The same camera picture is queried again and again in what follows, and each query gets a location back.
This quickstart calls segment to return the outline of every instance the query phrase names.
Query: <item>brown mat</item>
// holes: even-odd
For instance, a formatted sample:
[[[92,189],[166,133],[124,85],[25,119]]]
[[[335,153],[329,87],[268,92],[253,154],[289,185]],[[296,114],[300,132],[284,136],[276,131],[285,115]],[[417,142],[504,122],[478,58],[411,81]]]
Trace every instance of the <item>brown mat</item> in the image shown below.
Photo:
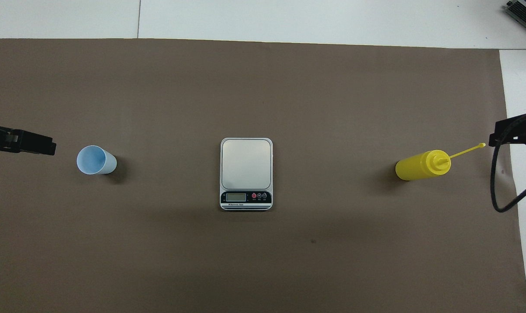
[[[495,50],[0,40],[0,125],[58,143],[0,152],[0,312],[526,312],[492,149],[394,175],[505,117]],[[269,212],[219,209],[224,137],[273,140]]]

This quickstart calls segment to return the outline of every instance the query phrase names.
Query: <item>scale weighing platform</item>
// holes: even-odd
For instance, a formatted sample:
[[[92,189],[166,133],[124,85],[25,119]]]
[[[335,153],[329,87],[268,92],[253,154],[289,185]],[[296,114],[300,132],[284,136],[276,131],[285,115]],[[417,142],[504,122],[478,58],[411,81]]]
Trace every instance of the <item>scale weighing platform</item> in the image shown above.
[[[221,208],[268,210],[272,206],[272,141],[224,138],[221,142]]]

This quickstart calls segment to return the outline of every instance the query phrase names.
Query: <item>scale display screen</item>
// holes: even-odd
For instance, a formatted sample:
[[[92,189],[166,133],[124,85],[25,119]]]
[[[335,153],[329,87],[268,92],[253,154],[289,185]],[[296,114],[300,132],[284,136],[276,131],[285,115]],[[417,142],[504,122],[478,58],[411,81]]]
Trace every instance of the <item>scale display screen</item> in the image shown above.
[[[226,194],[226,200],[227,201],[242,201],[245,202],[245,194],[244,193],[227,193]]]

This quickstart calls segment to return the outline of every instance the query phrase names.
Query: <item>black cable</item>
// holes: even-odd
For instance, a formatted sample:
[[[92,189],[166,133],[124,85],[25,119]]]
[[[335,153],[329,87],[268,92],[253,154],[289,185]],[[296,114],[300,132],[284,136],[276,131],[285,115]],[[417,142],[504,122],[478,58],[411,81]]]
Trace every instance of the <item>black cable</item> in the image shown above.
[[[496,160],[499,157],[499,150],[500,146],[503,144],[506,137],[508,137],[508,134],[521,122],[526,120],[526,115],[523,115],[519,119],[516,119],[510,125],[508,125],[504,131],[501,133],[499,140],[496,143],[495,151],[493,152],[493,163],[491,164],[491,200],[493,201],[493,207],[497,212],[503,213],[507,210],[510,210],[513,206],[515,206],[521,199],[525,198],[526,196],[526,188],[524,191],[521,192],[516,198],[511,200],[505,207],[499,208],[499,205],[496,202],[496,194],[495,194],[495,172],[496,172]]]

